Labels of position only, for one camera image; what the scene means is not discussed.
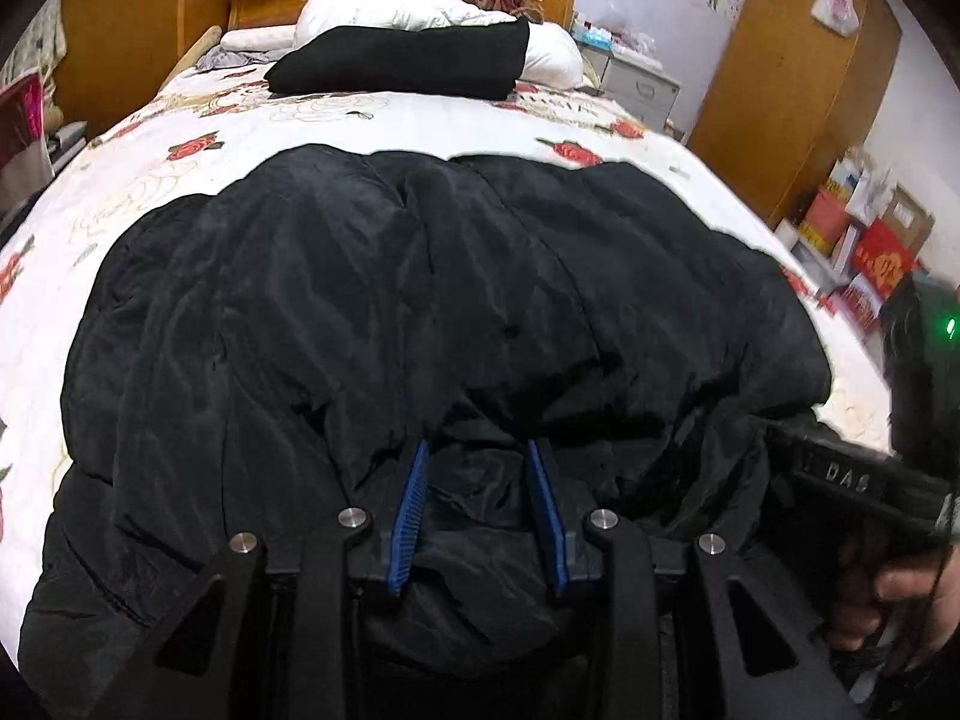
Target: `red rose pattern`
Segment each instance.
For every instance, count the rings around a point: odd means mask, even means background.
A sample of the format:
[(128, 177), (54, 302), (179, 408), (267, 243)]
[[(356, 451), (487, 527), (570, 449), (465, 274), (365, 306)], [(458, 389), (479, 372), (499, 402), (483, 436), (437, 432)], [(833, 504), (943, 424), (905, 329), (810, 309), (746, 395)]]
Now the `red rose pattern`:
[(827, 295), (815, 295), (813, 290), (800, 277), (800, 274), (791, 271), (786, 265), (781, 265), (781, 271), (784, 272), (787, 284), (794, 290), (798, 298), (814, 298), (817, 301), (817, 308), (826, 309), (831, 316), (837, 313), (836, 307), (829, 301)]
[(621, 138), (643, 137), (643, 128), (638, 127), (633, 122), (628, 122), (627, 119), (617, 119), (610, 125), (610, 132), (616, 132)]
[(592, 165), (599, 165), (603, 162), (603, 158), (599, 154), (594, 154), (588, 148), (584, 148), (579, 143), (574, 141), (563, 141), (563, 143), (552, 143), (551, 141), (544, 140), (544, 138), (537, 138), (540, 143), (543, 143), (544, 146), (550, 146), (555, 153), (559, 156), (562, 156), (563, 159), (568, 159), (570, 162), (576, 162), (578, 165), (583, 167), (590, 167)]
[(6, 265), (0, 268), (0, 303), (3, 303), (3, 299), (6, 298), (10, 290), (13, 289), (13, 282), (16, 281), (17, 276), (20, 276), (21, 272), (23, 272), (23, 266), (20, 264), (20, 261), (33, 247), (34, 236), (30, 236), (30, 238), (27, 238), (27, 242), (23, 245), (23, 248), (13, 252), (11, 258), (7, 260)]
[(168, 149), (170, 153), (167, 155), (167, 159), (171, 162), (176, 162), (178, 159), (193, 156), (200, 151), (206, 151), (208, 148), (222, 148), (223, 144), (223, 141), (217, 140), (216, 132), (209, 132), (206, 135), (200, 135), (199, 138), (194, 138), (192, 141), (170, 146)]
[(232, 113), (232, 111), (239, 110), (239, 108), (240, 108), (239, 103), (232, 103), (232, 105), (224, 105), (223, 107), (220, 107), (220, 108), (218, 108), (216, 106), (216, 103), (214, 103), (213, 108), (203, 111), (203, 113), (200, 114), (200, 116), (197, 118), (204, 119), (208, 116), (219, 116), (219, 114), (222, 114), (222, 113)]
[(143, 124), (142, 121), (140, 121), (140, 122), (131, 122), (130, 124), (127, 124), (126, 127), (120, 127), (120, 129), (118, 129), (117, 132), (114, 132), (113, 137), (110, 138), (110, 139), (113, 140), (113, 138), (119, 138), (119, 137), (121, 137), (122, 135), (126, 135), (126, 134), (128, 134), (128, 133), (130, 133), (130, 132), (133, 132), (133, 130), (134, 130), (134, 129), (137, 129), (138, 127), (140, 127), (141, 124)]

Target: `bedspread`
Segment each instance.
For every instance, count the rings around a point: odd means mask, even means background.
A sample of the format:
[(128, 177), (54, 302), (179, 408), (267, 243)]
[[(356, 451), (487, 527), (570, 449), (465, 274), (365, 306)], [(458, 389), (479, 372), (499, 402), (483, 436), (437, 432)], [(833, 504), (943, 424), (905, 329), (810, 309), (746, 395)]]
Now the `bedspread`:
[[(217, 193), (303, 143), (442, 158), (502, 153), (570, 169), (628, 161), (710, 227), (800, 271), (695, 156), (614, 103), (526, 83), (504, 103), (394, 93), (271, 98), (266, 70), (179, 76), (80, 153), (0, 252), (0, 419), (8, 426), (0, 439), (0, 640), (11, 654), (40, 574), (53, 495), (70, 466), (59, 393), (91, 284), (113, 242), (175, 197)], [(803, 303), (833, 371), (819, 416), (843, 437), (885, 449), (889, 397), (880, 376), (841, 317)]]

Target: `metal screw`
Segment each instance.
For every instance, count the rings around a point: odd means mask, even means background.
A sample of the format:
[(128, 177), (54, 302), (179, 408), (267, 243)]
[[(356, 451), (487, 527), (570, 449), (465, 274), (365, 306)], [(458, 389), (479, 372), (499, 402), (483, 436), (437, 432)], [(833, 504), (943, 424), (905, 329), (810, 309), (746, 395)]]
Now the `metal screw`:
[(697, 539), (697, 546), (707, 555), (719, 555), (727, 549), (727, 543), (723, 541), (723, 536), (718, 536), (717, 533), (704, 533)]
[(620, 522), (620, 518), (609, 509), (594, 509), (590, 512), (590, 523), (601, 531), (608, 531), (615, 527), (617, 522)]
[(234, 533), (230, 539), (230, 549), (244, 555), (253, 552), (256, 549), (256, 536), (253, 536), (253, 533)]
[(337, 522), (343, 525), (344, 528), (359, 528), (366, 521), (367, 513), (364, 512), (363, 509), (358, 509), (355, 506), (344, 509), (337, 514)]

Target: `human hand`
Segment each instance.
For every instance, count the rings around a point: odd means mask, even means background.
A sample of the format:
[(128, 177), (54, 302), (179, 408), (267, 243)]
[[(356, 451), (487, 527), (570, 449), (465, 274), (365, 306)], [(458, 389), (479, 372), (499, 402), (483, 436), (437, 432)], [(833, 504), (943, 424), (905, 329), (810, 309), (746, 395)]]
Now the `human hand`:
[(864, 536), (855, 536), (841, 550), (845, 570), (837, 583), (830, 610), (827, 644), (832, 649), (858, 650), (883, 622), (882, 604), (923, 600), (934, 593), (915, 666), (939, 652), (960, 625), (960, 550), (950, 548), (949, 560), (937, 584), (942, 549), (888, 560), (874, 571), (858, 560)]

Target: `wooden cabinet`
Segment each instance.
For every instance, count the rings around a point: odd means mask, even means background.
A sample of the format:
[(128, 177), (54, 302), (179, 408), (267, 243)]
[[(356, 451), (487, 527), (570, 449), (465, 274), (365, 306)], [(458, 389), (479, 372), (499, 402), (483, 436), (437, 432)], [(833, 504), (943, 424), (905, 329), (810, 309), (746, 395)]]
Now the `wooden cabinet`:
[(688, 143), (771, 227), (867, 137), (901, 39), (885, 0), (854, 0), (850, 38), (814, 1), (746, 0)]
[(229, 0), (62, 0), (67, 55), (56, 104), (99, 134), (148, 103), (205, 30), (227, 26)]

